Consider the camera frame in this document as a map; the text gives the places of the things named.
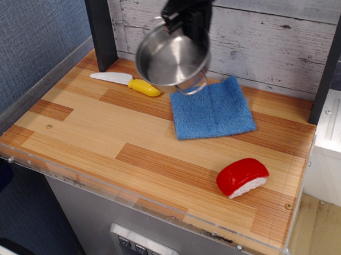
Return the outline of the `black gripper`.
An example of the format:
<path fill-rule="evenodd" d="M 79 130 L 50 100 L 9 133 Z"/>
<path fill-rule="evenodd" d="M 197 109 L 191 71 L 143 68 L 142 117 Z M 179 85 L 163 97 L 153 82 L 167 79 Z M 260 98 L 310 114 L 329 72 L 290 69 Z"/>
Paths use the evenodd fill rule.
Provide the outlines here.
<path fill-rule="evenodd" d="M 164 32 L 173 33 L 183 25 L 186 37 L 195 43 L 203 43 L 210 30 L 212 11 L 196 10 L 212 4 L 212 1 L 214 0 L 168 0 L 161 12 L 161 17 L 165 22 Z"/>

